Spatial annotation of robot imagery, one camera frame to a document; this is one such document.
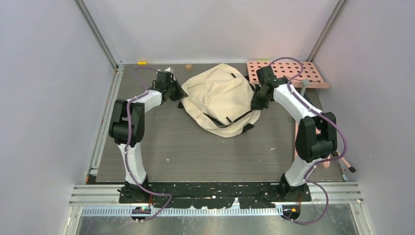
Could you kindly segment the cream canvas backpack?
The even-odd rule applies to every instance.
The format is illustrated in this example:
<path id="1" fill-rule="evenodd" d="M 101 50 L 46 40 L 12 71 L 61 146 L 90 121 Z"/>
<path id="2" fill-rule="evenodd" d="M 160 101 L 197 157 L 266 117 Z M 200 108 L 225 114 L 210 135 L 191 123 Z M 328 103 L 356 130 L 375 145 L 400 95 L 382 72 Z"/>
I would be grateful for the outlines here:
<path id="1" fill-rule="evenodd" d="M 252 84 L 236 68 L 219 64 L 187 81 L 181 104 L 204 130 L 223 138 L 253 128 L 261 111 L 251 108 Z"/>

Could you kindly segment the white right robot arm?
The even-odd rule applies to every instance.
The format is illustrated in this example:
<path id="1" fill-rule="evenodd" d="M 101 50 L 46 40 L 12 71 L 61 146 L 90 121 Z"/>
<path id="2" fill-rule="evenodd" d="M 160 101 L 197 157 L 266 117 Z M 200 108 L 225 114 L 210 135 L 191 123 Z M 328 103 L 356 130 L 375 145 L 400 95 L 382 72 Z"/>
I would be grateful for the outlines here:
<path id="1" fill-rule="evenodd" d="M 286 77 L 278 78 L 270 66 L 256 71 L 251 108 L 268 108 L 271 101 L 280 104 L 298 124 L 295 149 L 297 157 L 281 176 L 280 198 L 292 201 L 304 189 L 308 176 L 316 165 L 337 149 L 336 117 L 315 108 L 298 93 Z"/>

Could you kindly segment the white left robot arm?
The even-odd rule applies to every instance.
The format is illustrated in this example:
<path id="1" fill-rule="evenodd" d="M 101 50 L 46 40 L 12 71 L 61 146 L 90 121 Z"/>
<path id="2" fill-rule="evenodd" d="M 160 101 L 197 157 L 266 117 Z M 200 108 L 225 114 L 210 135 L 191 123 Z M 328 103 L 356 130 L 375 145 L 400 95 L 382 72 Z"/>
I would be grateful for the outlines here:
<path id="1" fill-rule="evenodd" d="M 122 196 L 143 203 L 151 195 L 141 154 L 146 113 L 168 100 L 177 101 L 186 96 L 172 68 L 168 67 L 156 71 L 152 86 L 142 94 L 114 102 L 108 133 L 123 157 L 126 176 L 120 189 Z"/>

